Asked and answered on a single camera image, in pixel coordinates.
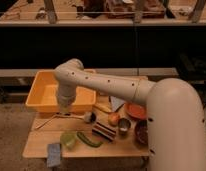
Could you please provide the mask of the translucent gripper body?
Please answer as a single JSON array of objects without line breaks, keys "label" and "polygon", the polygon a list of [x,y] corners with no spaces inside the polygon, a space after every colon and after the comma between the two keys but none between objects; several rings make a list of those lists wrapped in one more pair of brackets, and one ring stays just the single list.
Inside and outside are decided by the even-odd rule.
[{"label": "translucent gripper body", "polygon": [[72,111],[73,101],[60,101],[59,112],[61,114],[69,114]]}]

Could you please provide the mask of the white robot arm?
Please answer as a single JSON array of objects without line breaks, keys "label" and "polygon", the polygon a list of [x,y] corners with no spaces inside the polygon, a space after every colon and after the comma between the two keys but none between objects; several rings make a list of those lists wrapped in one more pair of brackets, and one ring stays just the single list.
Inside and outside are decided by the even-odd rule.
[{"label": "white robot arm", "polygon": [[204,109],[197,91],[186,81],[166,78],[154,82],[89,73],[78,59],[57,66],[54,76],[62,110],[75,101],[78,86],[144,105],[150,171],[206,171]]}]

